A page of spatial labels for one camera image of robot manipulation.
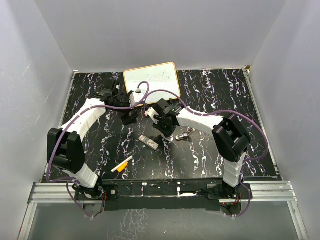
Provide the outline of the white marker pen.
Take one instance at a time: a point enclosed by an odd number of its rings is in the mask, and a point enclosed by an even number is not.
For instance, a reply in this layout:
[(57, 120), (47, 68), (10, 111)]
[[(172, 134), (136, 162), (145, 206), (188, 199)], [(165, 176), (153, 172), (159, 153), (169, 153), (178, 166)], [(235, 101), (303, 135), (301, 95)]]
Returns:
[(133, 156), (128, 157), (126, 160), (118, 164), (116, 167), (114, 167), (111, 172), (118, 172), (121, 173), (129, 164), (129, 162), (133, 159)]

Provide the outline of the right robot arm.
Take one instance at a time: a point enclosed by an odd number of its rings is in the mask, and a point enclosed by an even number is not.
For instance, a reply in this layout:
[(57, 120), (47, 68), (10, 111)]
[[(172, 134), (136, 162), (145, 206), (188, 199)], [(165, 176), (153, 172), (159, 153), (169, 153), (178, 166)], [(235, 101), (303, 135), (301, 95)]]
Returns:
[(161, 99), (149, 108), (145, 115), (152, 119), (153, 127), (165, 138), (171, 137), (178, 126), (192, 128), (212, 136), (224, 161), (222, 181), (214, 188), (213, 193), (230, 199), (240, 195), (242, 171), (251, 137), (235, 114), (208, 115), (181, 103), (170, 104)]

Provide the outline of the orange marker cap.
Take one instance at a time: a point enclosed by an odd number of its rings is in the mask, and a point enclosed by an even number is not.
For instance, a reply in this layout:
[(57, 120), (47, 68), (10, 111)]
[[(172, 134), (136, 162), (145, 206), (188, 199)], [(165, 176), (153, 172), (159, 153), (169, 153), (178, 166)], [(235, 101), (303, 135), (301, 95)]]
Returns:
[(128, 162), (125, 162), (121, 165), (119, 165), (119, 167), (116, 169), (119, 173), (121, 173), (123, 170), (126, 169), (126, 167), (128, 166)]

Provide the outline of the black front mounting rail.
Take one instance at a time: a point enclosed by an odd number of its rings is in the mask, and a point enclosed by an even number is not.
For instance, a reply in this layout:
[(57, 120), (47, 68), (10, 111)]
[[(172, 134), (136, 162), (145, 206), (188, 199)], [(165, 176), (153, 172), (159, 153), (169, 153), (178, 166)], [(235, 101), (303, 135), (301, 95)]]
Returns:
[(221, 203), (239, 204), (253, 195), (248, 183), (236, 187), (221, 178), (99, 180), (94, 188), (72, 186), (75, 198), (99, 202), (105, 211), (132, 209), (219, 211)]

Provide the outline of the orange framed whiteboard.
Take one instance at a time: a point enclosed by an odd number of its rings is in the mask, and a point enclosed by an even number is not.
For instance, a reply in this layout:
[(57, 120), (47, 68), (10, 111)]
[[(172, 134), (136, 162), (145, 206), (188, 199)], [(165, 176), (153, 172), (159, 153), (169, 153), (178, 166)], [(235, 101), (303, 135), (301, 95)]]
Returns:
[(126, 92), (140, 89), (155, 91), (145, 100), (147, 105), (157, 103), (160, 99), (177, 99), (181, 96), (176, 66), (173, 62), (161, 63), (140, 68), (128, 69), (123, 72)]

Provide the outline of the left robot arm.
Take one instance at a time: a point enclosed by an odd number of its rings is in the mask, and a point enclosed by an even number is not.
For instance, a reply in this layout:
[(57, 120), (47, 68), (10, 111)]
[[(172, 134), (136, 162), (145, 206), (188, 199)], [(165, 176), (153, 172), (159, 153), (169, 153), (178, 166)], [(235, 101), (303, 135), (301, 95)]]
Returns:
[(51, 169), (56, 168), (67, 174), (63, 180), (70, 180), (86, 188), (86, 194), (93, 200), (103, 195), (99, 177), (86, 164), (83, 140), (91, 127), (107, 110), (122, 114), (123, 125), (132, 124), (137, 117), (134, 108), (143, 99), (141, 89), (128, 93), (120, 92), (121, 84), (109, 80), (92, 91), (80, 110), (60, 128), (52, 128), (47, 134), (46, 181), (51, 179)]

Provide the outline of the white staple box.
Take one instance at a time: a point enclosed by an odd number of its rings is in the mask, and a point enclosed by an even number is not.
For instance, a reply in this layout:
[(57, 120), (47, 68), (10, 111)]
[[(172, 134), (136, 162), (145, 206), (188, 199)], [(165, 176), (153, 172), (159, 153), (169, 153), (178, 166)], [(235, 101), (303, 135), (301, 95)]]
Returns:
[(159, 144), (156, 143), (155, 141), (151, 140), (150, 138), (141, 135), (139, 137), (139, 141), (144, 143), (146, 146), (150, 147), (152, 150), (156, 151), (159, 147)]

